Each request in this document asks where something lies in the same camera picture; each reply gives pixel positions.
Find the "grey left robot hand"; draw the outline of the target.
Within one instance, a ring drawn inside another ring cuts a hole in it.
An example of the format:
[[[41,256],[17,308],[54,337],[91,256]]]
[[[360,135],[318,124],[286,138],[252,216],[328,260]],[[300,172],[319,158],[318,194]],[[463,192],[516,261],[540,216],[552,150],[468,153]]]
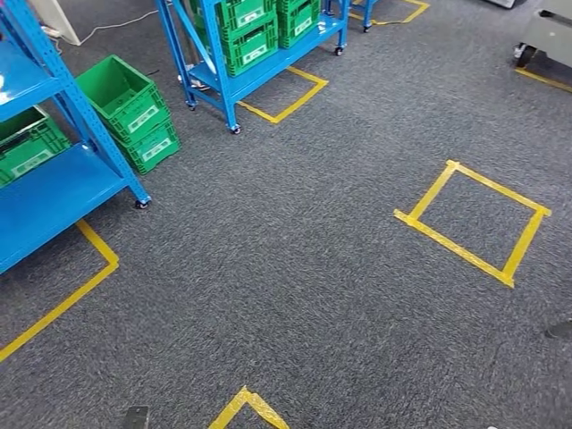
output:
[[[149,429],[149,408],[148,406],[131,406],[127,409],[121,429]]]

